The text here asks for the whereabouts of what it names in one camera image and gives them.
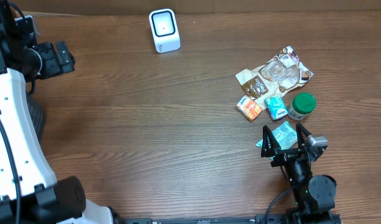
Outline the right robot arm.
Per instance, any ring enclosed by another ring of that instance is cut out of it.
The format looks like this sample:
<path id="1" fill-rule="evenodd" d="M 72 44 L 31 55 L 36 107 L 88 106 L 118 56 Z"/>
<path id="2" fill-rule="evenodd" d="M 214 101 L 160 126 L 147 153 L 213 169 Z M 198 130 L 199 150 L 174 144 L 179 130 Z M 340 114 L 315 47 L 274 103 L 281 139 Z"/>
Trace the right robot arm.
<path id="1" fill-rule="evenodd" d="M 272 167 L 279 167 L 290 181 L 290 188 L 276 196 L 259 220 L 264 224 L 338 224 L 339 215 L 331 213 L 335 207 L 337 183 L 329 175 L 313 175 L 311 165 L 323 155 L 328 147 L 324 136 L 312 135 L 301 123 L 296 124 L 298 146 L 283 150 L 268 126 L 263 127 L 262 157 L 272 157 Z M 296 207 L 289 208 L 284 215 L 271 215 L 275 203 L 292 192 Z"/>

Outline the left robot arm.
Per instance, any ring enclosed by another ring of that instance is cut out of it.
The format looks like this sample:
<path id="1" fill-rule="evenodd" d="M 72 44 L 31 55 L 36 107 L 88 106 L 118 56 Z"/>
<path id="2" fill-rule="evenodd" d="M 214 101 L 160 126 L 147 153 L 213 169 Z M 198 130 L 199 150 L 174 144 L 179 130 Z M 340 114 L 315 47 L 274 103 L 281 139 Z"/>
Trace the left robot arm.
<path id="1" fill-rule="evenodd" d="M 34 20 L 0 1 L 0 223 L 120 223 L 85 196 L 80 180 L 58 180 L 39 143 L 45 115 L 37 80 L 75 69 L 66 43 L 38 43 Z"/>

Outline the teal snack packet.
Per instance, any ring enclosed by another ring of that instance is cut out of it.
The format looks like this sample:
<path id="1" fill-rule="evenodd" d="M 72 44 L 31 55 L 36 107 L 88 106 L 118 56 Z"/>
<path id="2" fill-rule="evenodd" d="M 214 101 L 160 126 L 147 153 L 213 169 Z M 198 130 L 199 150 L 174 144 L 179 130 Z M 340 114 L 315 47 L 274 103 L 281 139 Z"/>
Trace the teal snack packet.
<path id="1" fill-rule="evenodd" d="M 288 121 L 278 126 L 272 131 L 274 138 L 277 140 L 281 150 L 290 149 L 297 143 L 296 131 L 292 128 Z"/>

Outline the green lid jar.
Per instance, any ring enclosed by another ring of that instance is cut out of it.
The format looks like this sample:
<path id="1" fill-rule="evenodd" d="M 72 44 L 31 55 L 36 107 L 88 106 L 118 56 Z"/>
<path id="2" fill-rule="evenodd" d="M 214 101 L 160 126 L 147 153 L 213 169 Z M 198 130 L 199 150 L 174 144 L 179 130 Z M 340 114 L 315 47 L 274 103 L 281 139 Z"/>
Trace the green lid jar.
<path id="1" fill-rule="evenodd" d="M 294 120 L 305 119 L 316 108 L 315 97 L 307 92 L 297 94 L 288 107 L 288 116 Z"/>

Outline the beige snack pouch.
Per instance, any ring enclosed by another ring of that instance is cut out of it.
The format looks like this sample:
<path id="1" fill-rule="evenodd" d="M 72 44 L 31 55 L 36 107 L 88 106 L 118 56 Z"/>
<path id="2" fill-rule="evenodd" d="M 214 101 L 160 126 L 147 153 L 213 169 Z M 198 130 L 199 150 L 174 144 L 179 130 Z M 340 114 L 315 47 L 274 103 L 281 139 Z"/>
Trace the beige snack pouch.
<path id="1" fill-rule="evenodd" d="M 246 95 L 266 109 L 266 99 L 283 97 L 289 91 L 305 85 L 312 76 L 313 72 L 303 65 L 294 49 L 287 46 L 265 64 L 237 73 L 236 79 Z"/>

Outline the small teal box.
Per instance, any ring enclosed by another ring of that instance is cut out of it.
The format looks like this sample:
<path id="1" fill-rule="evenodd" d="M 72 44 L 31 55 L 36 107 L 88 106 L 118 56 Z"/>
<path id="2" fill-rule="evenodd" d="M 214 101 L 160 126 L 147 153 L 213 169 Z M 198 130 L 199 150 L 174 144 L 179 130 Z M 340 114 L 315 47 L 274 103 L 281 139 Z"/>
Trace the small teal box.
<path id="1" fill-rule="evenodd" d="M 265 100 L 265 104 L 269 111 L 270 117 L 272 120 L 282 119 L 288 115 L 287 107 L 284 104 L 284 101 L 279 95 L 272 96 Z"/>

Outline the small orange box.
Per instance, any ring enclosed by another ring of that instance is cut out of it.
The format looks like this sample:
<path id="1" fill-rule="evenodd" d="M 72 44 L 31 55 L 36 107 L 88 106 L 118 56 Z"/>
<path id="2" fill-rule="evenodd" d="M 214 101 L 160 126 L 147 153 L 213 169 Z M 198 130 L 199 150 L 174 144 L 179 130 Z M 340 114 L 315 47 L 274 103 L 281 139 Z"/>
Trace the small orange box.
<path id="1" fill-rule="evenodd" d="M 247 95 L 244 95 L 237 102 L 236 108 L 251 122 L 253 122 L 263 111 L 263 108 Z"/>

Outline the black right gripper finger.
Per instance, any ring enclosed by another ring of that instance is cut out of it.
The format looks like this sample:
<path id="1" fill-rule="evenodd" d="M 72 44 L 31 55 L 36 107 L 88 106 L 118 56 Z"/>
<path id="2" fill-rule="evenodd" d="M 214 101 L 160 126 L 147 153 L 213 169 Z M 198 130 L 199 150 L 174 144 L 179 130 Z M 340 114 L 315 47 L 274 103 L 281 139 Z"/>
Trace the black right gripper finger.
<path id="1" fill-rule="evenodd" d="M 298 147 L 304 147 L 307 145 L 307 138 L 311 135 L 311 133 L 301 123 L 297 123 L 296 135 Z"/>
<path id="2" fill-rule="evenodd" d="M 261 157 L 273 157 L 277 151 L 279 151 L 279 143 L 270 128 L 265 125 L 263 127 Z"/>

